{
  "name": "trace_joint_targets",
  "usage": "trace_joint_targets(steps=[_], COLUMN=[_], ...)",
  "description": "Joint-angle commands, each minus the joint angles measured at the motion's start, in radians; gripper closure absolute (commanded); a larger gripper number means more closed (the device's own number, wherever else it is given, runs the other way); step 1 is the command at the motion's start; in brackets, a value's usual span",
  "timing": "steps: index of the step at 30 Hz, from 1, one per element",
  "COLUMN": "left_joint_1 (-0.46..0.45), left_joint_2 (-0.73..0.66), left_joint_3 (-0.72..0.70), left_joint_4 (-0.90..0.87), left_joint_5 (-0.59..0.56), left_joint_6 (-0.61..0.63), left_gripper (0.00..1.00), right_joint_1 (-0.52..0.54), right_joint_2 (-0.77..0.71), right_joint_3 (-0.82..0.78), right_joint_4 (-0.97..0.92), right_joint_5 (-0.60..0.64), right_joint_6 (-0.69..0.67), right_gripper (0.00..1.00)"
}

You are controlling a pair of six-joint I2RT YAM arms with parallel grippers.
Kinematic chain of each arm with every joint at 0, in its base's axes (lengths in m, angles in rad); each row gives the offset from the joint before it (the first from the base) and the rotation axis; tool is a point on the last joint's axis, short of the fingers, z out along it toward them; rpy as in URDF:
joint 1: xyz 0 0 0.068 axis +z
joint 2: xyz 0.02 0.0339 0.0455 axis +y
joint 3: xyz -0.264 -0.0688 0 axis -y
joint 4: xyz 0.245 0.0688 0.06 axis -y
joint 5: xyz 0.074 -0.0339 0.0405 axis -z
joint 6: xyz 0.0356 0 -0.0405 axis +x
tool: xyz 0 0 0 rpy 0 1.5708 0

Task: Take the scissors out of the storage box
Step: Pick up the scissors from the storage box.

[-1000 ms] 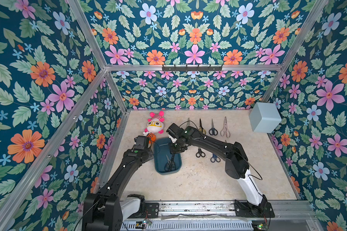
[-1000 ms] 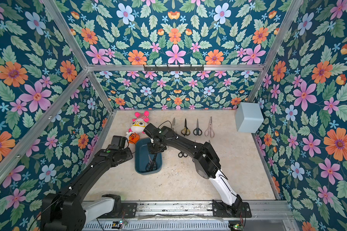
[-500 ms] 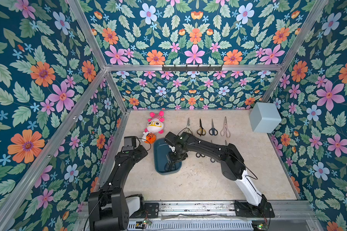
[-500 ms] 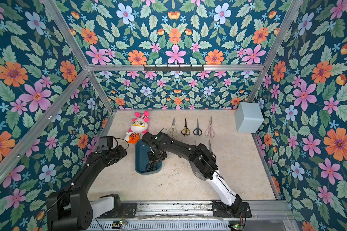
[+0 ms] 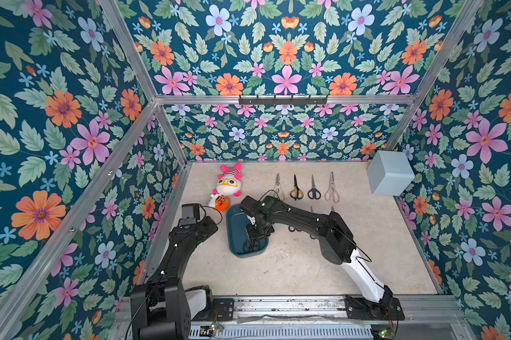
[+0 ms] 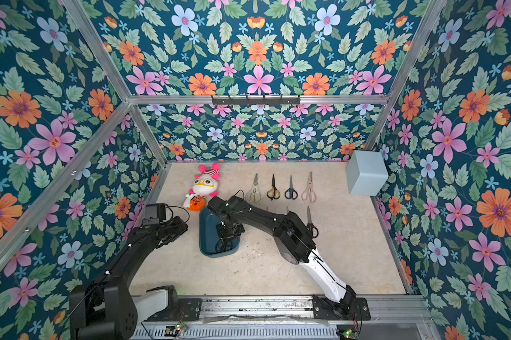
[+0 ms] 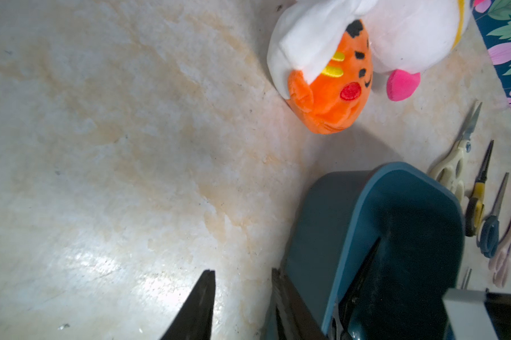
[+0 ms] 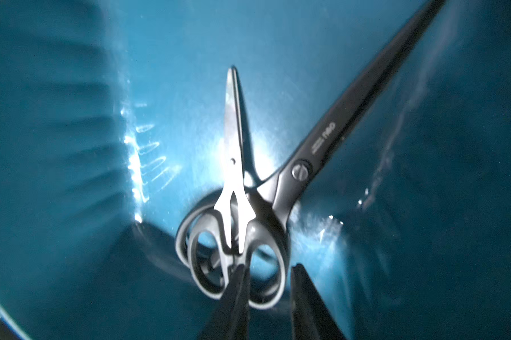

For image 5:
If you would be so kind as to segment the teal plastic storage box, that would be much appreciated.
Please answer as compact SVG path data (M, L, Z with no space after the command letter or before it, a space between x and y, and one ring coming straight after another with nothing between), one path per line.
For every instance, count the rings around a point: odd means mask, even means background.
M228 209L226 221L229 250L233 255L243 259L265 252L269 245L268 239L260 240L255 246L250 245L246 227L252 223L241 211L240 205L233 205Z

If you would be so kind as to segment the yellow black scissors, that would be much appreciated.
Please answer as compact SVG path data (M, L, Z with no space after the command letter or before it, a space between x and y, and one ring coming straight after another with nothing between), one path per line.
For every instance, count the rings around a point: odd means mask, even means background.
M305 197L305 194L304 192L300 189L299 185L298 185L298 181L297 181L297 176L294 175L293 177L294 181L293 181L293 189L292 191L290 192L290 197L295 200L295 201L299 201L299 200L302 200L304 197Z

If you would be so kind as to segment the small black scissors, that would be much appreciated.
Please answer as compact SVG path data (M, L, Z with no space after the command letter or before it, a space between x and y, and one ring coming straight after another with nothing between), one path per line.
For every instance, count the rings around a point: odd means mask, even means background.
M322 193L316 187L314 176L311 175L311 188L308 191L307 197L311 200L319 200L322 197Z

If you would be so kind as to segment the pink handled scissors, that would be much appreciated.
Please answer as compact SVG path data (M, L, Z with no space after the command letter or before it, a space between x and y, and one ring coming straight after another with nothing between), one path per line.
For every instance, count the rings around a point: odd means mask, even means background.
M326 201L333 201L334 203L338 203L340 201L340 195L336 189L336 183L335 183L333 171L330 173L330 176L329 176L329 188L324 193L324 199Z

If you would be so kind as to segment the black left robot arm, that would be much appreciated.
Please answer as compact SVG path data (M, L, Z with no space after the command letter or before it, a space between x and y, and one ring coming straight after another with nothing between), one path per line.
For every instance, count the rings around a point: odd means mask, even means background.
M200 216L203 206L182 206L182 216L169 235L166 254L150 279L133 288L132 319L127 334L133 339L187 339L192 313L182 280L197 246L218 230L214 220Z

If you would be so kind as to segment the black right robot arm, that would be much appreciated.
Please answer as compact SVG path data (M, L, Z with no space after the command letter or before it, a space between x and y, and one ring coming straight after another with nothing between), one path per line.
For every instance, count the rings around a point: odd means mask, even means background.
M276 224L305 232L319 242L323 258L340 266L350 276L366 304L381 310L390 308L393 293L370 270L362 257L363 252L353 239L353 233L337 212L332 211L325 215L305 211L271 195L259 201L247 196L241 201L240 210L250 221L246 226L250 245L269 238L274 233Z

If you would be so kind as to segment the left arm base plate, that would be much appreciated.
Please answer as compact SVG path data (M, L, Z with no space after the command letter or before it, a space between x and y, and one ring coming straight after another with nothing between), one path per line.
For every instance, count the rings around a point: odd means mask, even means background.
M193 317L196 322L225 322L234 318L235 300L232 298L215 298L212 304Z

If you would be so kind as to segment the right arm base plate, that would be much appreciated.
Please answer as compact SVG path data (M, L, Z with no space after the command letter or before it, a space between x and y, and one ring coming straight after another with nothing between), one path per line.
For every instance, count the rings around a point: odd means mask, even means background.
M405 316L400 300L385 292L383 299L374 303L364 297L345 297L348 318L364 321L403 321Z

